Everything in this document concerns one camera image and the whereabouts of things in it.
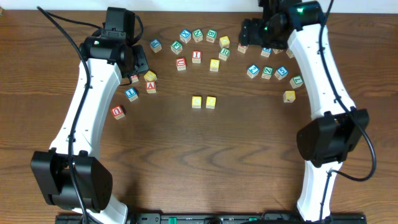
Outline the blue L block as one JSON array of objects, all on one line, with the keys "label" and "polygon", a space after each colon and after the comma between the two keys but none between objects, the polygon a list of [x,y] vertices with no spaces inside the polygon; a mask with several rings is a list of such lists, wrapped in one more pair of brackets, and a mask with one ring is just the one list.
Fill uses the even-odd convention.
[{"label": "blue L block", "polygon": [[262,48],[262,50],[261,50],[261,56],[262,57],[269,58],[271,53],[272,53],[272,49],[271,48]]}]

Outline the green R block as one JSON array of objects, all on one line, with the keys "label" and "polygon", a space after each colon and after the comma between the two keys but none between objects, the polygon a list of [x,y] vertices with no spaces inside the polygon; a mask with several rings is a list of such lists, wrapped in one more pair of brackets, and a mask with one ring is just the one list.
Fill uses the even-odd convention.
[{"label": "green R block", "polygon": [[219,52],[219,59],[227,61],[230,53],[231,53],[230,49],[222,47],[220,52]]}]

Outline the yellow C block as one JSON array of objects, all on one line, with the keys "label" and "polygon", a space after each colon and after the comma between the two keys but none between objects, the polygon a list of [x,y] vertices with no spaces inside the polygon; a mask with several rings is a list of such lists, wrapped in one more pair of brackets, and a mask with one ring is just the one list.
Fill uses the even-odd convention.
[{"label": "yellow C block", "polygon": [[202,101],[202,97],[201,96],[193,96],[192,97],[192,108],[200,109],[201,108],[201,101]]}]

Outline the yellow O block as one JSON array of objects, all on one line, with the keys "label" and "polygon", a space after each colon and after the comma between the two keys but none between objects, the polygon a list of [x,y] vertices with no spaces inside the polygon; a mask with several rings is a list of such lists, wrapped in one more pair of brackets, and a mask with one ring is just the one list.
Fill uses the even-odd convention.
[{"label": "yellow O block", "polygon": [[216,106],[216,97],[207,96],[207,98],[206,98],[206,108],[215,109],[215,106]]}]

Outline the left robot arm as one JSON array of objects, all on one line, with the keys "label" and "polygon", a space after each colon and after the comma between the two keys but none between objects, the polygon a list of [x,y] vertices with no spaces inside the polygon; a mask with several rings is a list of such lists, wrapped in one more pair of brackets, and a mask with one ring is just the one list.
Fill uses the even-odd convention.
[{"label": "left robot arm", "polygon": [[107,112],[123,78],[148,71],[138,39],[102,30],[80,45],[78,82],[65,120],[47,152],[36,151],[30,167],[45,202],[84,216],[84,221],[126,223],[128,207],[112,194],[113,178],[99,161]]}]

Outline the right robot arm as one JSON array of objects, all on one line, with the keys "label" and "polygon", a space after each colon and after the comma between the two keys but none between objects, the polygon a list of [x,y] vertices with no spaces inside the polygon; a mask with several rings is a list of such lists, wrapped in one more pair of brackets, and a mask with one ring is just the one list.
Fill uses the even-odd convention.
[{"label": "right robot arm", "polygon": [[243,46],[289,50],[302,74],[311,122],[296,137],[305,172],[295,213],[267,212],[263,223],[365,223],[362,214],[330,211],[336,178],[348,154],[367,139],[369,114],[357,109],[341,80],[331,52],[326,23],[329,13],[317,1],[259,1],[260,19],[242,23]]}]

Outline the red Y block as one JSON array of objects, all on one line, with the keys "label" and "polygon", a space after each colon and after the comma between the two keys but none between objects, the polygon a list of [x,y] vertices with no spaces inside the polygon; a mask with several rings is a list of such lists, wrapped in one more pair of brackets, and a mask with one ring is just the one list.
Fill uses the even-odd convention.
[{"label": "red Y block", "polygon": [[132,75],[132,76],[130,76],[130,79],[131,79],[131,83],[136,83],[136,82],[139,81],[139,78],[138,78],[137,75]]}]

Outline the yellow block left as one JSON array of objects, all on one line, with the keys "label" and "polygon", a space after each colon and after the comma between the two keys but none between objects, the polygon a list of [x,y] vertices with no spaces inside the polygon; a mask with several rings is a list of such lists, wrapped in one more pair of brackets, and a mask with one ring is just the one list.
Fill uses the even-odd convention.
[{"label": "yellow block left", "polygon": [[144,80],[146,82],[156,82],[157,81],[157,75],[152,72],[152,71],[147,71],[147,73],[144,75]]}]

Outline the yellow M block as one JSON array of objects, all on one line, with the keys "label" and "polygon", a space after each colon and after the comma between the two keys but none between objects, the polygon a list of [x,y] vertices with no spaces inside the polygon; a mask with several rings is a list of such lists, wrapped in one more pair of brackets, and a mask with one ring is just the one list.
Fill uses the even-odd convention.
[{"label": "yellow M block", "polygon": [[273,50],[273,52],[275,54],[279,54],[279,53],[282,53],[284,51],[283,49],[272,49],[272,50]]}]

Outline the red A block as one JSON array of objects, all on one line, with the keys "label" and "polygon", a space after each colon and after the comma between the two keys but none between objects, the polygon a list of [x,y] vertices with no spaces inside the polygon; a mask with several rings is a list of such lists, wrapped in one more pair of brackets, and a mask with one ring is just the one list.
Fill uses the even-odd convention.
[{"label": "red A block", "polygon": [[148,94],[152,94],[152,93],[156,93],[157,92],[155,81],[146,82],[146,91],[148,92]]}]

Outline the red i block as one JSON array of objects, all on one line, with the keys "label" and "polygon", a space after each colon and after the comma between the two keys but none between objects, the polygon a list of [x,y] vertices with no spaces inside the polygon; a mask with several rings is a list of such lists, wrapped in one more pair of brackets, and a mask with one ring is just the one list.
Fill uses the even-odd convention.
[{"label": "red i block", "polygon": [[239,51],[239,52],[245,54],[246,51],[247,51],[247,49],[248,49],[248,46],[243,46],[243,45],[241,45],[241,44],[238,44],[238,51]]},{"label": "red i block", "polygon": [[199,50],[194,50],[192,52],[192,63],[201,63],[202,52]]}]

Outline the yellow block lower right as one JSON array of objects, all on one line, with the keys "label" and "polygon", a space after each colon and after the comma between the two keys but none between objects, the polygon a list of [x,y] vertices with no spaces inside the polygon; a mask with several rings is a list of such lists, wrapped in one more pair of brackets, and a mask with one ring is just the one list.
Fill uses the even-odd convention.
[{"label": "yellow block lower right", "polygon": [[284,103],[293,103],[296,99],[295,91],[287,90],[283,94]]}]

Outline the yellow S block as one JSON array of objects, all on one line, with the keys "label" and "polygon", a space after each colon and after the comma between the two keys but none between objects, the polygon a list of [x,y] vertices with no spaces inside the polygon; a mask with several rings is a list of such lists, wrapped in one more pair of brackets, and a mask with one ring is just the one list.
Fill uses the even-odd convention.
[{"label": "yellow S block", "polygon": [[210,60],[210,71],[211,72],[218,72],[220,67],[220,61],[217,59]]}]

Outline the green N block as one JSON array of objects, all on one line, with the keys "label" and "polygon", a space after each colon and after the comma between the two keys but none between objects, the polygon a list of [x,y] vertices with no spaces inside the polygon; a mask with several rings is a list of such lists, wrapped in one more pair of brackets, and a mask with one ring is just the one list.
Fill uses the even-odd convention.
[{"label": "green N block", "polygon": [[192,37],[195,42],[201,42],[203,40],[203,32],[201,29],[196,29],[192,32]]}]

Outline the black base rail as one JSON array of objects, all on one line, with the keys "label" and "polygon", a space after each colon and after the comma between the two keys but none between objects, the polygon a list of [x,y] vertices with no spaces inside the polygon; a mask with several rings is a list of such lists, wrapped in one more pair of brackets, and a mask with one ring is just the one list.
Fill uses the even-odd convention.
[{"label": "black base rail", "polygon": [[[55,223],[81,223],[79,215],[58,215]],[[330,215],[322,222],[305,222],[300,216],[291,212],[266,212],[262,215],[161,215],[159,213],[139,213],[130,215],[126,223],[132,224],[239,224],[239,223],[335,223],[335,224],[367,224],[365,215],[343,214]]]}]

